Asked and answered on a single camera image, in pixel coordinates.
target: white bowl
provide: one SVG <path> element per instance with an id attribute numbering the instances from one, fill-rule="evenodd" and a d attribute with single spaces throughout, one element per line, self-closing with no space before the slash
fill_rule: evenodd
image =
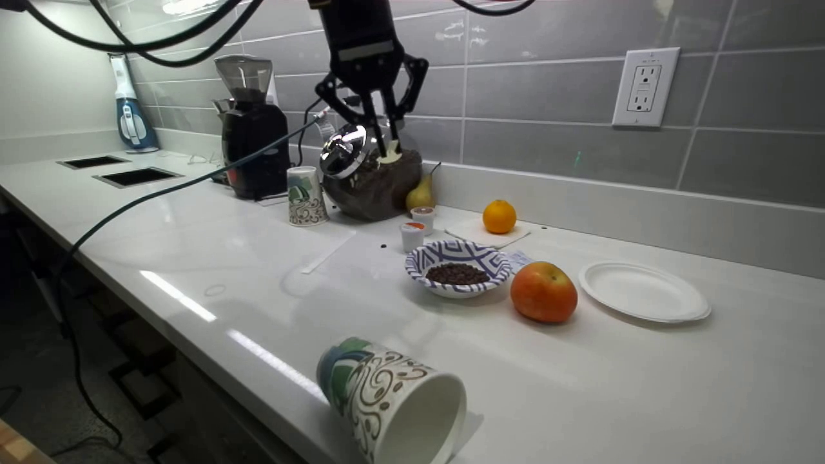
<path id="1" fill-rule="evenodd" d="M 482 282 L 440 282 L 431 280 L 428 269 L 435 266 L 471 266 L 487 275 Z M 447 298 L 471 298 L 480 296 L 491 287 L 497 287 L 511 278 L 511 266 L 504 259 L 497 247 L 486 247 L 474 242 L 462 242 L 462 238 L 443 238 L 443 242 L 428 242 L 415 247 L 407 255 L 407 275 L 420 282 L 422 287 L 447 296 Z"/>

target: kitchen counter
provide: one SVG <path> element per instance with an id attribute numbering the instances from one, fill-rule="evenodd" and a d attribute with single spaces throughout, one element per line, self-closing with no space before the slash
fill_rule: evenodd
<path id="1" fill-rule="evenodd" d="M 176 152 L 130 156 L 181 175 L 208 164 Z M 72 242 L 130 198 L 122 164 L 6 164 L 2 192 Z M 435 226 L 474 219 L 438 209 Z M 509 250 L 577 275 L 635 259 L 689 278 L 714 305 L 702 325 L 658 326 L 580 291 L 574 320 L 538 326 L 505 287 L 447 302 L 404 278 L 399 219 L 288 224 L 286 200 L 195 188 L 143 202 L 83 259 L 306 460 L 355 460 L 314 384 L 317 357 L 349 335 L 464 378 L 470 424 L 456 464 L 821 464 L 825 455 L 825 280 L 538 226 Z"/>

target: blue patterned bowl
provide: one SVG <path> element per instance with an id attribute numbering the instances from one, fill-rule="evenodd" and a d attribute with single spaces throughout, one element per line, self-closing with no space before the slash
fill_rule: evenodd
<path id="1" fill-rule="evenodd" d="M 440 282 L 440 280 L 431 280 L 428 269 L 435 266 L 449 266 L 449 263 L 458 263 L 458 266 L 471 266 L 482 272 L 487 272 L 487 280 L 482 282 Z M 474 242 L 428 242 L 415 247 L 407 255 L 407 275 L 426 285 L 428 291 L 447 296 L 447 298 L 470 298 L 470 296 L 480 296 L 491 287 L 497 287 L 501 282 L 505 282 L 511 278 L 511 266 L 504 259 L 504 255 L 495 247 L 482 247 Z"/>

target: black coffee grinder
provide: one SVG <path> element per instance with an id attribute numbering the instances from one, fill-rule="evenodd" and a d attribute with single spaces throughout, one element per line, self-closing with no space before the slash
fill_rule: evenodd
<path id="1" fill-rule="evenodd" d="M 269 85 L 274 63 L 252 57 L 217 59 L 217 68 L 233 93 L 223 111 L 224 162 L 234 162 L 263 144 L 288 133 L 286 115 L 269 103 Z M 266 155 L 228 170 L 228 182 L 238 198 L 263 198 L 286 189 L 288 144 L 269 148 Z"/>

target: gray tile backsplash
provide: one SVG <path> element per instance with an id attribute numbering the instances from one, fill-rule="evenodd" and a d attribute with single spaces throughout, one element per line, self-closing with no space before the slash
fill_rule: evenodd
<path id="1" fill-rule="evenodd" d="M 171 21 L 161 5 L 123 0 L 113 15 L 136 36 L 199 21 Z M 407 50 L 431 59 L 404 125 L 431 159 L 825 209 L 823 0 L 538 0 L 515 17 L 451 0 L 391 6 Z M 612 128 L 623 50 L 651 46 L 683 46 L 665 125 Z M 331 59 L 306 0 L 263 3 L 228 53 L 274 59 L 292 125 Z M 211 61 L 132 63 L 161 125 L 219 133 L 211 98 L 228 93 Z"/>

